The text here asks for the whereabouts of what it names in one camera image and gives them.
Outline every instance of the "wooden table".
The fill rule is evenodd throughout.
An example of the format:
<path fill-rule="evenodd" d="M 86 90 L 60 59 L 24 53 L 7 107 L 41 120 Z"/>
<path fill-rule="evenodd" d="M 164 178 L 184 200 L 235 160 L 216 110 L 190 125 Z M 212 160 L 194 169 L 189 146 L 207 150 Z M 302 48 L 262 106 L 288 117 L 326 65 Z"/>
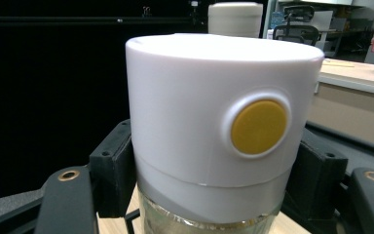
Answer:
<path fill-rule="evenodd" d="M 128 213 L 138 209 L 138 193 L 135 188 L 134 193 L 132 194 L 131 203 L 128 209 Z M 135 234 L 141 234 L 141 223 L 140 218 L 137 218 L 132 222 L 134 227 Z M 128 234 L 127 228 L 123 218 L 99 218 L 99 233 L 100 234 Z M 275 221 L 272 225 L 270 234 L 305 234 L 309 233 L 299 224 L 294 222 L 288 216 L 283 213 L 275 218 Z"/>
<path fill-rule="evenodd" d="M 308 120 L 374 144 L 374 64 L 326 59 Z"/>

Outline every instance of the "black chair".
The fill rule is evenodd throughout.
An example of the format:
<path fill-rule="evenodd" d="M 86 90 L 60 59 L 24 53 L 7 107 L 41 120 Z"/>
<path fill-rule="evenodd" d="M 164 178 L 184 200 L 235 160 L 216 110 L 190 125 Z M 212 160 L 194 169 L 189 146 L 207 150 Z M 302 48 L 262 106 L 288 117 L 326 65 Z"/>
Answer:
<path fill-rule="evenodd" d="M 318 40 L 318 29 L 311 25 L 293 25 L 292 22 L 309 22 L 315 10 L 311 6 L 292 6 L 284 8 L 286 25 L 278 25 L 273 31 L 274 40 L 290 41 L 314 46 Z"/>

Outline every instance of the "dark background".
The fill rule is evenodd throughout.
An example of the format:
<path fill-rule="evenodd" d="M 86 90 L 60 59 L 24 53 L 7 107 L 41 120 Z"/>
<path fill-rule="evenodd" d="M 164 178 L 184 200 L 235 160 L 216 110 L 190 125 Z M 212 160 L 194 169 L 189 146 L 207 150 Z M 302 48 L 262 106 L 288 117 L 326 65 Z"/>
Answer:
<path fill-rule="evenodd" d="M 258 2 L 267 6 L 267 0 Z M 197 26 L 174 20 L 189 17 L 188 1 L 0 0 L 0 197 L 38 189 L 54 172 L 88 164 L 108 133 L 130 118 L 125 42 L 206 32 L 212 3 L 201 1 L 205 24 Z M 144 6 L 153 18 L 167 19 L 110 22 L 109 17 L 141 17 Z M 25 24 L 31 17 L 57 23 Z M 63 23 L 60 17 L 84 23 Z"/>

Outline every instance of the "white cylindrical device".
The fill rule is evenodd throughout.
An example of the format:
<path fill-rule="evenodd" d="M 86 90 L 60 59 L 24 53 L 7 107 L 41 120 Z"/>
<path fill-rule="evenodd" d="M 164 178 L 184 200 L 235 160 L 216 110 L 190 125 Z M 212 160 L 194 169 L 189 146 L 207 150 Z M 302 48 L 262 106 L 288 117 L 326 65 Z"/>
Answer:
<path fill-rule="evenodd" d="M 276 210 L 323 52 L 274 40 L 173 34 L 130 39 L 126 53 L 142 194 L 205 223 Z"/>
<path fill-rule="evenodd" d="M 224 2 L 208 6 L 208 33 L 258 38 L 263 5 L 254 2 Z"/>

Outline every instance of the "round button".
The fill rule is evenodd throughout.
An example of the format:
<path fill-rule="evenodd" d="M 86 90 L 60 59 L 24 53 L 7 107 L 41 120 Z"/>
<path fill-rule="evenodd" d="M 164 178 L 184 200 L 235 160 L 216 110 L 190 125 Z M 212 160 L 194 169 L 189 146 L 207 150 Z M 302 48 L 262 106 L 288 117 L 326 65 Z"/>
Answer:
<path fill-rule="evenodd" d="M 274 100 L 262 99 L 249 104 L 233 121 L 233 145 L 244 154 L 269 150 L 283 136 L 286 118 L 285 109 Z"/>

